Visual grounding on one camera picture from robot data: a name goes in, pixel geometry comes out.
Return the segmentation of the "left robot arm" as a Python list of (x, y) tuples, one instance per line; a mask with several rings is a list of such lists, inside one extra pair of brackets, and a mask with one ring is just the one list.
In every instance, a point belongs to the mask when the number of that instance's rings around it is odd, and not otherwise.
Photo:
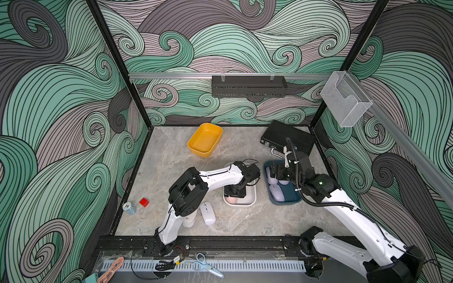
[(235, 161), (214, 171), (187, 169), (169, 189), (169, 208), (162, 226), (156, 229), (155, 238), (165, 248), (174, 244), (184, 219), (202, 204), (206, 194), (223, 188), (229, 198), (245, 198), (246, 187), (255, 185), (260, 169), (255, 164)]

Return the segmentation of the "yellow storage box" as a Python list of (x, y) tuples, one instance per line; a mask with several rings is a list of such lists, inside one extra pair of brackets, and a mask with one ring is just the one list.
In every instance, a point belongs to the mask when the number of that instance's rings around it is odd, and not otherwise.
[(223, 129), (220, 126), (203, 123), (189, 139), (187, 146), (193, 154), (208, 158), (217, 147), (222, 134)]

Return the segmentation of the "pink mouse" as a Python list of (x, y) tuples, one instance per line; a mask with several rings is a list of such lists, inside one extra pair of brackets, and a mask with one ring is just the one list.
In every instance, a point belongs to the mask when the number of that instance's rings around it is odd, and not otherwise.
[(225, 197), (225, 201), (226, 203), (230, 204), (230, 205), (235, 205), (238, 201), (238, 198), (236, 197)]

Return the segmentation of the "pale lilac white mouse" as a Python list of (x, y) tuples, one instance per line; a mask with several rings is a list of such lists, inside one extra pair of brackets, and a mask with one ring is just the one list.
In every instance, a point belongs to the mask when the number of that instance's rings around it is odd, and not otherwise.
[(216, 215), (210, 202), (203, 202), (200, 204), (200, 211), (203, 220), (207, 226), (211, 226), (216, 223)]

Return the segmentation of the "white storage box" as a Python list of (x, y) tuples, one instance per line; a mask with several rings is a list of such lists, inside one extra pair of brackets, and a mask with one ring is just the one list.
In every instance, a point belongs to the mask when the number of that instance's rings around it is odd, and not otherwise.
[[(228, 169), (231, 168), (231, 166), (233, 165), (232, 163), (233, 162), (230, 162), (230, 163), (227, 164)], [(244, 163), (246, 165), (252, 165), (251, 163), (248, 163), (248, 162), (244, 162)], [(231, 205), (231, 206), (244, 206), (244, 207), (246, 207), (246, 206), (251, 206), (251, 205), (255, 204), (256, 199), (257, 199), (256, 184), (257, 184), (257, 182), (259, 180), (260, 179), (257, 179), (253, 186), (252, 186), (252, 183), (250, 183), (250, 186), (246, 187), (246, 190), (247, 190), (246, 197), (245, 198), (238, 198), (237, 203), (235, 205)]]

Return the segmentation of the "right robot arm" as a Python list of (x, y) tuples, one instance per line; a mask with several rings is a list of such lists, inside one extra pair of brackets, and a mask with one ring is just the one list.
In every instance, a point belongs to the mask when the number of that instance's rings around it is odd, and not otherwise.
[(264, 166), (270, 185), (282, 181), (310, 206), (324, 208), (348, 228), (362, 244), (358, 247), (312, 226), (300, 236), (302, 253), (333, 258), (353, 269), (370, 283), (415, 283), (425, 256), (417, 246), (393, 237), (361, 210), (340, 185), (327, 174), (318, 174), (303, 152), (286, 154), (283, 160)]

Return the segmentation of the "dark teal storage box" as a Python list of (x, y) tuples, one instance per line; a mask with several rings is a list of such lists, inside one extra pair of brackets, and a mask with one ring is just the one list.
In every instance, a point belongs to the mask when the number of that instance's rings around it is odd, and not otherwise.
[(284, 164), (284, 162), (282, 160), (269, 160), (269, 161), (265, 162), (263, 165), (265, 185), (267, 187), (267, 193), (268, 193), (271, 203), (274, 205), (277, 205), (277, 206), (293, 205), (293, 204), (299, 203), (302, 199), (301, 199), (300, 195), (295, 191), (295, 186), (292, 183), (289, 183), (288, 185), (282, 185), (282, 184), (278, 183), (278, 185), (281, 187), (284, 197), (285, 197), (284, 202), (276, 202), (273, 199), (271, 192), (269, 190), (269, 184), (267, 183), (267, 176), (266, 176), (265, 169), (266, 169), (266, 167), (269, 167), (271, 169), (271, 165), (274, 163), (276, 165)]

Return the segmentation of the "purple slim mouse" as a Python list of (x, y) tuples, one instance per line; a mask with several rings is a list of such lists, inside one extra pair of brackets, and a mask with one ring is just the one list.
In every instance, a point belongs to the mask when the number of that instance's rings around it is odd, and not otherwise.
[(271, 195), (272, 195), (273, 199), (276, 202), (284, 202), (285, 201), (285, 197), (284, 197), (283, 191), (282, 191), (281, 187), (278, 184), (270, 185), (269, 186), (269, 190), (271, 192)]

